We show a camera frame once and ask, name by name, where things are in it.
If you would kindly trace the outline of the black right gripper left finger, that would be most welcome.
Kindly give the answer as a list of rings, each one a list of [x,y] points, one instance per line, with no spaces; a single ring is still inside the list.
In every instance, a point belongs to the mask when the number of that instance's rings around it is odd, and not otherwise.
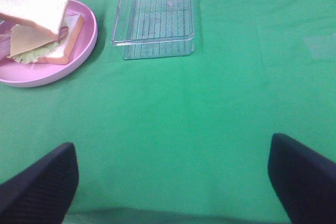
[[[78,184],[75,146],[63,143],[1,184],[1,223],[62,223]]]

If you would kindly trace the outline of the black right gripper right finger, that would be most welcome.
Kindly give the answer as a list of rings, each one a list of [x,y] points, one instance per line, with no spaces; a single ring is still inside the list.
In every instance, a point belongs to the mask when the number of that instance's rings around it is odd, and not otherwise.
[[[335,223],[335,162],[294,138],[271,138],[268,176],[292,223]]]

